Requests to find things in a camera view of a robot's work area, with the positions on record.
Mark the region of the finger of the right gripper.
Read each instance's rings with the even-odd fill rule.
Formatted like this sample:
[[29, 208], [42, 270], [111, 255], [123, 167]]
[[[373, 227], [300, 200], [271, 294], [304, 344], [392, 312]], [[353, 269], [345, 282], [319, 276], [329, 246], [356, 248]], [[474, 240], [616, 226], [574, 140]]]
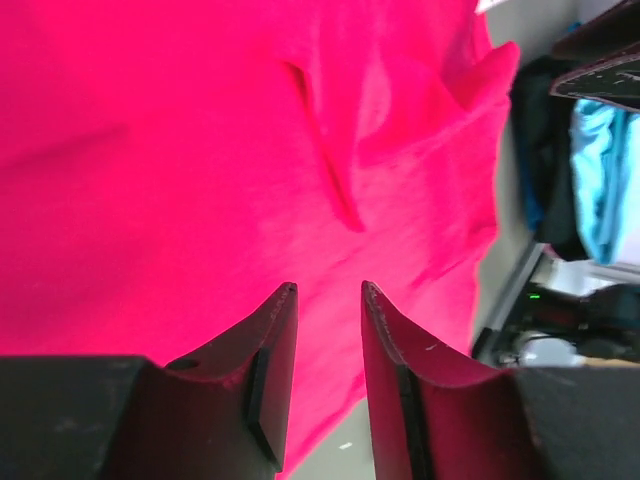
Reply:
[[550, 94], [587, 99], [639, 112], [639, 55], [626, 54], [573, 70], [558, 79]]
[[587, 1], [580, 9], [592, 17], [554, 44], [554, 57], [597, 60], [639, 42], [638, 1]]

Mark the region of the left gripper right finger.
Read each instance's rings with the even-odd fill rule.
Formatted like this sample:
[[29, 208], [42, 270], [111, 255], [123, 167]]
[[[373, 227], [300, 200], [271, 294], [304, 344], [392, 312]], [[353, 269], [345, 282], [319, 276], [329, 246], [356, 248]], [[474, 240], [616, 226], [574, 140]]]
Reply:
[[497, 368], [450, 347], [362, 285], [380, 479], [635, 479], [636, 366]]

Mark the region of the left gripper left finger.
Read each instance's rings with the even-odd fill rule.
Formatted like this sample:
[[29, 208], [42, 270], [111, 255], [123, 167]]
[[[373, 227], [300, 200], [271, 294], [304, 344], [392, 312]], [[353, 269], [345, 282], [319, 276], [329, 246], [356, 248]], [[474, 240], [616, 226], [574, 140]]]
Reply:
[[298, 326], [285, 283], [165, 366], [142, 356], [1, 360], [5, 479], [272, 479], [284, 466]]

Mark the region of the red t shirt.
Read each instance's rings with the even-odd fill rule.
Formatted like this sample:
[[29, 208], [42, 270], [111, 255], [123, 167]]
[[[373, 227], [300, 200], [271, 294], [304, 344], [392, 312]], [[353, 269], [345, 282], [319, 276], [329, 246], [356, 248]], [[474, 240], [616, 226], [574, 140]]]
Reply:
[[293, 473], [363, 281], [469, 351], [519, 56], [472, 1], [3, 2], [2, 352], [167, 362], [293, 282]]

